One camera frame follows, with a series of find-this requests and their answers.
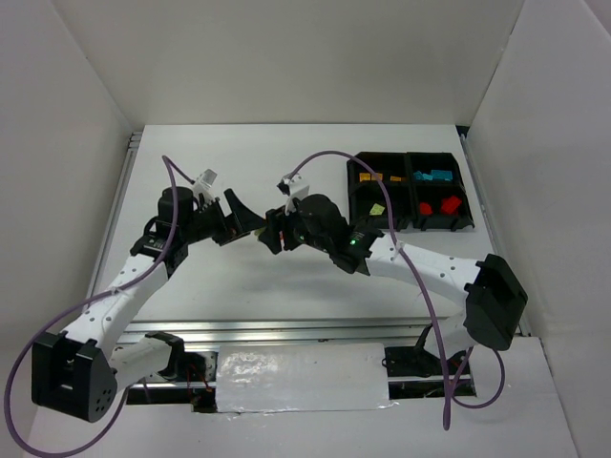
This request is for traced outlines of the red half-round lego brick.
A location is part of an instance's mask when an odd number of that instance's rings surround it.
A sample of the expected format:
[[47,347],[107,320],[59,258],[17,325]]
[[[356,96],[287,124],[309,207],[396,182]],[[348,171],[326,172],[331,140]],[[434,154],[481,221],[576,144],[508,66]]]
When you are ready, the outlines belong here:
[[439,213],[448,216],[458,216],[462,203],[462,199],[457,196],[442,198]]

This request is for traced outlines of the light green rounded lego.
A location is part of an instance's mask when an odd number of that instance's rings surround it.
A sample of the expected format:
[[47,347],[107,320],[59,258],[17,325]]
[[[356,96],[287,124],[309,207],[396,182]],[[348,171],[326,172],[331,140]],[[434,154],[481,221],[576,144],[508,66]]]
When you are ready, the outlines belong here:
[[386,208],[378,203],[375,203],[372,205],[372,207],[369,210],[369,215],[370,216],[381,216],[384,214]]

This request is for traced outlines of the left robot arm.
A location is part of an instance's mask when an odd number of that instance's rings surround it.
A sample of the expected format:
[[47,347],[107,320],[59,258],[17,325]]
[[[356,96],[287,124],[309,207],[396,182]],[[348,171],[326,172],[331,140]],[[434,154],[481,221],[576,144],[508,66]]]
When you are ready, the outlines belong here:
[[117,342],[143,305],[172,277],[188,256],[189,245],[211,239],[223,245],[264,227],[232,190],[219,201],[186,187],[166,188],[158,212],[144,227],[128,259],[108,289],[61,332],[43,333],[32,347],[32,400],[94,423],[116,394],[157,374],[174,381],[189,360],[183,339],[162,331],[147,333],[125,347]]

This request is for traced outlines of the red rounded lego brick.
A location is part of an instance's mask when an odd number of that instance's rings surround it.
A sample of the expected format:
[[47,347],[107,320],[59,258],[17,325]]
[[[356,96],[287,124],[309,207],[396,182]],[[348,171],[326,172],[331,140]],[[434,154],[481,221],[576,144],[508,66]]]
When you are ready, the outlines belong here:
[[429,216],[432,214],[432,207],[427,202],[420,202],[419,203],[419,212],[422,215]]

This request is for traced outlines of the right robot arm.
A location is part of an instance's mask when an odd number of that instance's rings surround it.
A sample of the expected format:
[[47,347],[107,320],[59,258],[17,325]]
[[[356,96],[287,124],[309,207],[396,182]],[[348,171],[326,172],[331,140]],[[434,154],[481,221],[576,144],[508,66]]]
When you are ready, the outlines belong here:
[[299,201],[294,209],[271,210],[258,239],[273,253],[309,246],[328,255],[349,274],[425,286],[459,307],[455,315],[422,335],[424,351],[441,359],[476,345],[510,348],[528,296],[509,263],[489,254],[462,259],[393,239],[367,224],[350,225],[323,195]]

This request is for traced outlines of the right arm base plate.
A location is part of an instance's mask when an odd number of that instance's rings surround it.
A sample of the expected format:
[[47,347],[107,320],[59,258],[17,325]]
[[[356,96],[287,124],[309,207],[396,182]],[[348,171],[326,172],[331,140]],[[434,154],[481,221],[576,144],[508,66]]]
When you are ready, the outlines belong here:
[[443,398],[440,362],[413,346],[387,346],[382,366],[387,370],[391,400]]

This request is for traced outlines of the teal and green lego brick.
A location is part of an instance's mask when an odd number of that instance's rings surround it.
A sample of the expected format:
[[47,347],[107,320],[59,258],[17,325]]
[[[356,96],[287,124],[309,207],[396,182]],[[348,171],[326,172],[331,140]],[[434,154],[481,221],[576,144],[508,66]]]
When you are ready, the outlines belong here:
[[424,177],[430,181],[453,181],[453,172],[450,170],[435,170],[432,169],[429,174],[424,174]]

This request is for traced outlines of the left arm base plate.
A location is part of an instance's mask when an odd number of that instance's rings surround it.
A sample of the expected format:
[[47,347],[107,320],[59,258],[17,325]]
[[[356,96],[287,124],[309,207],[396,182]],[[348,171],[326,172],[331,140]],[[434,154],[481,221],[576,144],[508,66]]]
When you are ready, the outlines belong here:
[[173,379],[153,373],[129,391],[128,406],[189,406],[196,413],[216,413],[217,351],[187,352]]

